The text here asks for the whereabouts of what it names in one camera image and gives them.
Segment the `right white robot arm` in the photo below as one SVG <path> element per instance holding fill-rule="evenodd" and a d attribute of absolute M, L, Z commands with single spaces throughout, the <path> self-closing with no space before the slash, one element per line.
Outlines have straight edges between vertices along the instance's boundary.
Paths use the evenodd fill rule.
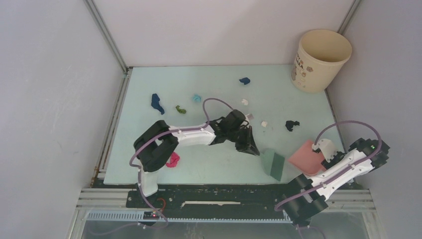
<path fill-rule="evenodd" d="M 328 207 L 328 199 L 338 188 L 385 165 L 389 150 L 383 140 L 360 138 L 350 145 L 348 153 L 333 152 L 322 162 L 324 172 L 311 177 L 301 174 L 291 180 L 275 210 L 286 212 L 295 226 L 308 226 L 311 217 Z"/>

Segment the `light blue paper scrap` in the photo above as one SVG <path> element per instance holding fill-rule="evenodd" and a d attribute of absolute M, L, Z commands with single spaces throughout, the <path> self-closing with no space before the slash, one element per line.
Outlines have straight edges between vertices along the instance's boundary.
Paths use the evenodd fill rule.
<path fill-rule="evenodd" d="M 192 100 L 193 100 L 195 103 L 201 103 L 201 102 L 202 102 L 202 97 L 201 97 L 200 95 L 198 95 L 198 94 L 194 94 L 194 95 L 192 96 Z"/>

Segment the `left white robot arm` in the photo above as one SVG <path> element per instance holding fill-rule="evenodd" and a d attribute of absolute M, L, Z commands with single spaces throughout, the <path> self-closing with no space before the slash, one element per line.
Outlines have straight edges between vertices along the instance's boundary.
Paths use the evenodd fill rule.
<path fill-rule="evenodd" d="M 164 120 L 155 122 L 133 144 L 135 159 L 140 161 L 138 168 L 138 201 L 145 207 L 157 202 L 158 170 L 165 166 L 177 147 L 192 145 L 215 145 L 226 141 L 233 142 L 238 152 L 258 156 L 249 120 L 239 110 L 232 110 L 227 116 L 208 120 L 194 127 L 167 125 Z"/>

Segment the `pink dustpan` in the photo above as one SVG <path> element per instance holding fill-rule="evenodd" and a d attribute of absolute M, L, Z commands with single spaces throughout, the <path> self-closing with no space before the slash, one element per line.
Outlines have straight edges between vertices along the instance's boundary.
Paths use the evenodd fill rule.
<path fill-rule="evenodd" d="M 288 161 L 299 169 L 302 173 L 308 176 L 315 176 L 320 172 L 326 171 L 321 164 L 325 158 L 322 153 L 313 152 L 312 145 L 313 141 L 307 140 L 292 156 L 288 158 Z"/>

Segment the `dark blue paper scrap top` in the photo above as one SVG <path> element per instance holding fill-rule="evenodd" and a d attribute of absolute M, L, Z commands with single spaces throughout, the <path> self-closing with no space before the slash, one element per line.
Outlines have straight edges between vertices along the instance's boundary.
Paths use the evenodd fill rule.
<path fill-rule="evenodd" d="M 239 82 L 241 82 L 243 85 L 248 85 L 250 84 L 251 80 L 248 77 L 239 79 Z"/>

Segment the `magenta paper scrap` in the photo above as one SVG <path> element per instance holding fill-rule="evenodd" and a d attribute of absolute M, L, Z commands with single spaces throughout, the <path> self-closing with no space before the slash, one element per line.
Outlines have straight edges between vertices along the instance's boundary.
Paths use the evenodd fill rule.
<path fill-rule="evenodd" d="M 180 160 L 180 156 L 177 153 L 173 152 L 170 156 L 169 161 L 166 163 L 166 166 L 168 168 L 174 168 L 177 166 L 179 160 Z"/>

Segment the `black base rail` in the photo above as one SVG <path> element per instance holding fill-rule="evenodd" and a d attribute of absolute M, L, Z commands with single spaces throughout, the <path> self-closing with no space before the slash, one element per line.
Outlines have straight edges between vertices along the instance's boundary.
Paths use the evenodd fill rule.
<path fill-rule="evenodd" d="M 166 217 L 281 219 L 285 212 L 276 212 L 286 186 L 268 185 L 169 185 L 145 202 L 138 188 L 129 191 L 126 208 L 149 209 L 152 204 Z"/>

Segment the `beige plastic bucket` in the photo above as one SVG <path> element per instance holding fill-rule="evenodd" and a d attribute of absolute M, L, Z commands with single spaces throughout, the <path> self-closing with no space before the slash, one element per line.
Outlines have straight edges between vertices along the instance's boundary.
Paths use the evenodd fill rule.
<path fill-rule="evenodd" d="M 310 30 L 300 38 L 291 81 L 303 92 L 323 92 L 351 54 L 352 45 L 341 34 L 327 29 Z"/>

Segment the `dark blue paper scrap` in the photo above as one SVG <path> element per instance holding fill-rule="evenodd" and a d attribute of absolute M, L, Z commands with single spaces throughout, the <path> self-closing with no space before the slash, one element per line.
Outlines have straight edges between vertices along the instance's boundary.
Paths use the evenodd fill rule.
<path fill-rule="evenodd" d="M 160 105 L 160 98 L 156 93 L 153 93 L 151 96 L 151 106 L 152 108 L 158 110 L 161 115 L 165 113 L 164 108 Z"/>
<path fill-rule="evenodd" d="M 251 80 L 248 77 L 239 79 L 239 82 L 241 82 L 243 85 L 248 85 L 250 84 Z"/>

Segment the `olive green paper scrap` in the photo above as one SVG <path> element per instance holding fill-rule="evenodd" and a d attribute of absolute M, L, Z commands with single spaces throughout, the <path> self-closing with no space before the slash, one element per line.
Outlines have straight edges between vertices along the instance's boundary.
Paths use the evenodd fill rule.
<path fill-rule="evenodd" d="M 186 114 L 187 111 L 185 109 L 182 109 L 179 105 L 175 106 L 175 109 L 177 110 L 178 113 L 180 114 Z"/>

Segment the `dark blue paper scrap left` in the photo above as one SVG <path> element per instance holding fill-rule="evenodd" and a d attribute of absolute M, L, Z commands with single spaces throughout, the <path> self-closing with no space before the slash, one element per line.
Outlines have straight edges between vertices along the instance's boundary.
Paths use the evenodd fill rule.
<path fill-rule="evenodd" d="M 153 93 L 151 96 L 151 106 L 152 108 L 158 110 L 161 115 L 165 113 L 164 108 L 160 105 L 160 98 L 156 93 Z"/>

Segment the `green hand brush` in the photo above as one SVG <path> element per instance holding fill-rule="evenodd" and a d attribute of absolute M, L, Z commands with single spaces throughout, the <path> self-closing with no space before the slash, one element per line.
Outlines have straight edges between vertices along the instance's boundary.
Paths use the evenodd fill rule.
<path fill-rule="evenodd" d="M 281 181 L 285 158 L 270 148 L 265 149 L 260 158 L 264 172 L 273 179 Z"/>

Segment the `black paper scrap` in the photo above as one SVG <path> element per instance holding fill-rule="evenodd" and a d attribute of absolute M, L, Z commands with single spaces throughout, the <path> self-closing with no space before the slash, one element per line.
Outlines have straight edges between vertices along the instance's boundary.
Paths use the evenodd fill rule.
<path fill-rule="evenodd" d="M 295 126 L 299 126 L 299 121 L 287 120 L 285 123 L 285 127 L 289 132 L 292 132 Z"/>

